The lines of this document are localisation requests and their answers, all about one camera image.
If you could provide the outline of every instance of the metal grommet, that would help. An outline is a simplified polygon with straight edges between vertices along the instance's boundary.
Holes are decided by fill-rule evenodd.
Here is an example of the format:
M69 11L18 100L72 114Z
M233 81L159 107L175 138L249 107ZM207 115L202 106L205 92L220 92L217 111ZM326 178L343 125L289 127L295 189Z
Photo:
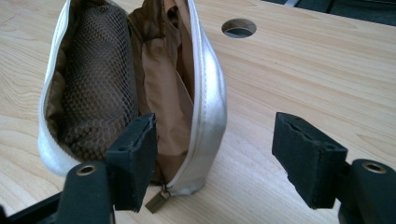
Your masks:
M96 166L93 164L88 164L88 165L80 167L77 170L77 175L90 175L95 171L96 171Z
M376 174L385 174L387 172L387 169L385 169L382 165L373 163L373 162L365 162L362 164L364 169L376 173Z

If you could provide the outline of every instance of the zipper pull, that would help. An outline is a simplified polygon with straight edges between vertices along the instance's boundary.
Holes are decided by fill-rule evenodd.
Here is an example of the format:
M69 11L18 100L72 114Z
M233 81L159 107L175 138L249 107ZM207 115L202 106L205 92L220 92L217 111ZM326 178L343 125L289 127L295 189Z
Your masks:
M152 198L148 203L146 203L147 209L154 214L157 212L166 201L171 197L171 194L166 190L166 188L163 188L162 191L158 192L154 198Z

